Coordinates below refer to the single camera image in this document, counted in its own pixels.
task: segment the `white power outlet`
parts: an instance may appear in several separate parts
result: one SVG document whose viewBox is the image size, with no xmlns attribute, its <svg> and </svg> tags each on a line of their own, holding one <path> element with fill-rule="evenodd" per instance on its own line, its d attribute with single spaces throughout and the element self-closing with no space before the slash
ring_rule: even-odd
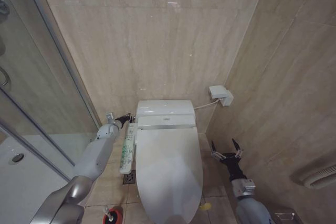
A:
<svg viewBox="0 0 336 224">
<path fill-rule="evenodd" d="M 233 101 L 233 95 L 222 85 L 209 87 L 212 99 L 220 99 L 223 106 L 229 106 Z"/>
</svg>

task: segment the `white remote control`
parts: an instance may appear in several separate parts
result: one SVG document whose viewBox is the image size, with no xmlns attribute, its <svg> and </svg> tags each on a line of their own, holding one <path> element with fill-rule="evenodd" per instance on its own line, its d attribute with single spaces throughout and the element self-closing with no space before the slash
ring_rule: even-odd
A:
<svg viewBox="0 0 336 224">
<path fill-rule="evenodd" d="M 121 151 L 120 168 L 121 174 L 129 174 L 132 171 L 135 138 L 137 136 L 137 123 L 129 123 L 125 134 L 124 145 Z"/>
</svg>

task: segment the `toilet lid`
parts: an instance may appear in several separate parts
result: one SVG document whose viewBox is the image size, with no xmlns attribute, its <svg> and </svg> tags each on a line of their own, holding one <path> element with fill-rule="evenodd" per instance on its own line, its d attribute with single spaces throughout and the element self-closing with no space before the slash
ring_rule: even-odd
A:
<svg viewBox="0 0 336 224">
<path fill-rule="evenodd" d="M 202 196 L 203 171 L 196 127 L 138 130 L 137 186 L 156 224 L 189 223 Z"/>
</svg>

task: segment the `toilet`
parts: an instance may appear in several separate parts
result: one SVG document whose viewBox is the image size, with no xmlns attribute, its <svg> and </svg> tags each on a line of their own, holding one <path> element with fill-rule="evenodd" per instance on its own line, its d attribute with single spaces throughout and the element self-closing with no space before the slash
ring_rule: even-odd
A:
<svg viewBox="0 0 336 224">
<path fill-rule="evenodd" d="M 136 183 L 147 215 L 156 224 L 189 223 L 203 188 L 191 101 L 139 101 L 136 120 Z"/>
</svg>

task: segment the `shower enclosure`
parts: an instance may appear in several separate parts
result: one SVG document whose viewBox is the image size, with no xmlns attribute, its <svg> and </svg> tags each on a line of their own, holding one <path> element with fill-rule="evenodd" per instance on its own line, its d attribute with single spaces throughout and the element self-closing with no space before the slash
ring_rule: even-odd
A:
<svg viewBox="0 0 336 224">
<path fill-rule="evenodd" d="M 0 0 L 0 220 L 29 223 L 97 132 L 39 0 Z"/>
</svg>

